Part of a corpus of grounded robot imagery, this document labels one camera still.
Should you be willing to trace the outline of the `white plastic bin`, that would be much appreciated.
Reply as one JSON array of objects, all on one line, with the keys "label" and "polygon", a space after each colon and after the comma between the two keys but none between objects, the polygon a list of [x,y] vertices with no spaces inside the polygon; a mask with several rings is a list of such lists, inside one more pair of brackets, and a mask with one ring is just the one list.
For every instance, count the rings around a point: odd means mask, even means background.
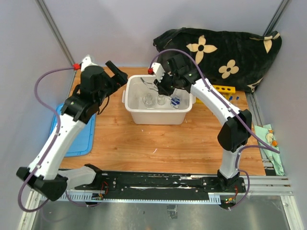
[{"label": "white plastic bin", "polygon": [[125,108],[130,112],[134,123],[144,125],[180,125],[184,122],[185,116],[191,111],[196,99],[185,90],[176,89],[176,95],[181,98],[178,109],[172,108],[168,101],[166,105],[159,106],[155,103],[152,108],[147,108],[142,102],[145,94],[151,93],[155,98],[157,93],[149,90],[141,81],[143,78],[147,82],[153,82],[154,76],[151,75],[133,75],[129,77],[126,90],[122,96],[122,102]]}]

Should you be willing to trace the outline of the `small glass beaker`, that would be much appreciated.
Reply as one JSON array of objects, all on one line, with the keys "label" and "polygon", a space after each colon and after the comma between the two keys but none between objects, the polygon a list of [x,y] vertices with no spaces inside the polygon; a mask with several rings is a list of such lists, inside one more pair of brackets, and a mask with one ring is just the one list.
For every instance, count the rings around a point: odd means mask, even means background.
[{"label": "small glass beaker", "polygon": [[165,98],[164,95],[158,95],[157,96],[157,103],[158,103],[159,106],[164,105],[165,102],[166,102],[166,98]]}]

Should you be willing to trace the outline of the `metal crucible tongs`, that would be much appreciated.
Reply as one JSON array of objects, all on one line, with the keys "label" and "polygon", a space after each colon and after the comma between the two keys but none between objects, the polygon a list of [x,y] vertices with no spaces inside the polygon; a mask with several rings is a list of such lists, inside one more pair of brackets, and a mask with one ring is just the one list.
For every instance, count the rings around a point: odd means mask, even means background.
[{"label": "metal crucible tongs", "polygon": [[170,104],[171,98],[174,97],[174,96],[177,96],[175,88],[165,88],[157,80],[154,80],[154,82],[147,82],[143,78],[141,78],[141,81],[144,85],[146,85],[146,87],[149,90],[156,92],[157,96],[158,95],[164,95],[165,98],[166,98],[166,102],[168,101],[168,104],[171,106],[171,104]]}]

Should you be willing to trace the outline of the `glass conical flask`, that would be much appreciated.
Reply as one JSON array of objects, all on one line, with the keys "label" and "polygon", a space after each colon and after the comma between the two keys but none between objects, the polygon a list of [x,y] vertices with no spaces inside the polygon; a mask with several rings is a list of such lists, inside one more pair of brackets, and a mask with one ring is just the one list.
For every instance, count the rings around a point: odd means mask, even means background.
[{"label": "glass conical flask", "polygon": [[155,98],[152,96],[151,93],[147,93],[143,96],[142,102],[147,108],[152,108],[155,106]]}]

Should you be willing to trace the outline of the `yellow test tube rack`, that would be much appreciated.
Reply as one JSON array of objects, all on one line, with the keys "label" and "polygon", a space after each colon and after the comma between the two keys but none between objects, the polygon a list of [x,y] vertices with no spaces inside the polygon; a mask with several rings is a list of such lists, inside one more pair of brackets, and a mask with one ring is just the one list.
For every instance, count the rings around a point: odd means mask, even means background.
[{"label": "yellow test tube rack", "polygon": [[222,101],[228,101],[236,93],[234,87],[225,87],[220,85],[206,86],[203,82],[197,82],[191,86],[190,94],[199,99],[203,104],[219,105]]}]

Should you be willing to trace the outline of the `blue plastic lid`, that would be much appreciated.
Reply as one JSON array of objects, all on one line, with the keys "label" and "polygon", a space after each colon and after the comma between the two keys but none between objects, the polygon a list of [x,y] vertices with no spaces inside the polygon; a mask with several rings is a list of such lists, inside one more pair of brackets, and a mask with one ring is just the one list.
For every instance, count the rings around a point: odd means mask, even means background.
[{"label": "blue plastic lid", "polygon": [[87,124],[74,121],[73,117],[62,114],[63,104],[56,108],[60,117],[59,135],[53,144],[49,155],[57,150],[66,150],[66,157],[78,157],[88,154],[94,143],[96,115],[92,115]]}]

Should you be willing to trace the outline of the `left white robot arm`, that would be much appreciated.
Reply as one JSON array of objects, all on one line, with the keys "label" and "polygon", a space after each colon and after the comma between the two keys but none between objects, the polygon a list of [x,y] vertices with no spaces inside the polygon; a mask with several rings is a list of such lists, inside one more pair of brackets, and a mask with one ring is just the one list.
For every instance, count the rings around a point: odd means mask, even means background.
[{"label": "left white robot arm", "polygon": [[91,164],[79,169],[60,170],[60,164],[71,144],[88,124],[92,116],[100,112],[103,101],[128,82],[127,73],[111,61],[106,66],[113,72],[110,77],[105,70],[93,63],[75,64],[81,71],[80,84],[76,85],[58,114],[57,125],[38,156],[27,167],[20,167],[16,175],[32,189],[50,201],[58,200],[67,190],[80,185],[91,189],[102,186],[101,170]]}]

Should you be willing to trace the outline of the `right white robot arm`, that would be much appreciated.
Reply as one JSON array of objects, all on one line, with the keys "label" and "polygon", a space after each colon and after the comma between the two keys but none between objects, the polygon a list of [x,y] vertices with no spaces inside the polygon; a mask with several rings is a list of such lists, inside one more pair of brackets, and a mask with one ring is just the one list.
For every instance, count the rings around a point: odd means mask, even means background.
[{"label": "right white robot arm", "polygon": [[185,90],[200,99],[215,115],[222,128],[217,136],[223,149],[222,164],[217,172],[218,188],[224,192],[240,183],[240,150],[246,146],[251,136],[252,115],[249,110],[241,110],[227,101],[204,77],[198,66],[191,69],[182,55],[168,60],[167,73],[157,62],[150,64],[149,71],[161,95],[170,96],[176,89]]}]

